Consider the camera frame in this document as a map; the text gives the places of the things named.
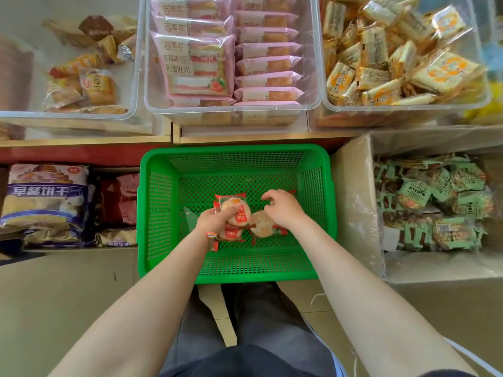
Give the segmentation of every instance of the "green plastic basket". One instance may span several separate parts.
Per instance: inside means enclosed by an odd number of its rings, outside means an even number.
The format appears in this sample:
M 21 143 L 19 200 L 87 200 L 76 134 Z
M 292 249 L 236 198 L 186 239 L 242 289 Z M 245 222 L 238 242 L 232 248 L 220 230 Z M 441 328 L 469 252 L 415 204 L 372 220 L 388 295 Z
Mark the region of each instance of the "green plastic basket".
M 144 276 L 188 234 L 184 208 L 199 215 L 215 195 L 247 193 L 252 212 L 269 189 L 296 189 L 304 211 L 334 239 L 336 199 L 327 152 L 318 145 L 160 148 L 143 156 L 138 189 L 138 271 Z M 315 279 L 294 236 L 222 242 L 209 252 L 197 284 Z

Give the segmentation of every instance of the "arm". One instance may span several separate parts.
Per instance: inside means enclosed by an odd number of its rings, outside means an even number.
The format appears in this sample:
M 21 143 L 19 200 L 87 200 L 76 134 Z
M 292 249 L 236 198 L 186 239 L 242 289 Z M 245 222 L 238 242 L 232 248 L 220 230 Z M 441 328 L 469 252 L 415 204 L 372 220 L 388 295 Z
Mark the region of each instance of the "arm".
M 208 251 L 205 233 L 236 214 L 207 210 L 196 229 L 89 328 L 49 377 L 157 376 Z
M 311 220 L 295 197 L 270 190 L 267 214 L 304 248 L 337 318 L 373 377 L 420 376 L 472 368 L 404 298 L 368 271 Z

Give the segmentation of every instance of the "cardboard box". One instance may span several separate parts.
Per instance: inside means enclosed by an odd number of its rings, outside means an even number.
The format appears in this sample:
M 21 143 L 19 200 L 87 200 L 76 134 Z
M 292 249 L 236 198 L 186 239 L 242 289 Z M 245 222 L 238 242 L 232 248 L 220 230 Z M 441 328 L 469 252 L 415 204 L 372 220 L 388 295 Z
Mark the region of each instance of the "cardboard box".
M 381 251 L 374 187 L 375 155 L 476 155 L 490 177 L 499 214 L 485 225 L 479 253 Z M 377 276 L 394 284 L 503 276 L 503 126 L 423 127 L 376 131 L 352 140 L 330 158 L 336 188 L 338 241 Z

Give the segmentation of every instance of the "hand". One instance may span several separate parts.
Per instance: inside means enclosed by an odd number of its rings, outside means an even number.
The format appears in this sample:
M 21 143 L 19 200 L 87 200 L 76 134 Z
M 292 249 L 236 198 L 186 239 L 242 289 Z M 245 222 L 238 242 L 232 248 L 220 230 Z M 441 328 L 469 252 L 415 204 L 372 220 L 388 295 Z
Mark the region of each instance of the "hand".
M 264 207 L 267 215 L 279 226 L 288 230 L 292 230 L 296 222 L 307 216 L 293 194 L 288 193 L 286 190 L 268 190 L 264 193 L 262 199 L 271 200 L 271 204 Z
M 238 212 L 239 207 L 230 207 L 218 213 L 213 208 L 205 210 L 197 219 L 196 228 L 204 233 L 218 234 L 225 228 L 227 220 Z

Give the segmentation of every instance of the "leg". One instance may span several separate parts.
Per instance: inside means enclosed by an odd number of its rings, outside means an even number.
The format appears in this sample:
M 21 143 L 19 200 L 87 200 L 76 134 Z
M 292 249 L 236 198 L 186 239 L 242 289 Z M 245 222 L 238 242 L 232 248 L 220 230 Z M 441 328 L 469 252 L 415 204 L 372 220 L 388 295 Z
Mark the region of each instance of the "leg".
M 180 365 L 211 356 L 224 348 L 225 343 L 213 314 L 199 299 L 197 286 L 194 286 L 161 374 Z
M 337 375 L 330 349 L 313 334 L 276 283 L 222 285 L 222 292 L 236 326 L 237 345 L 260 346 L 319 377 Z

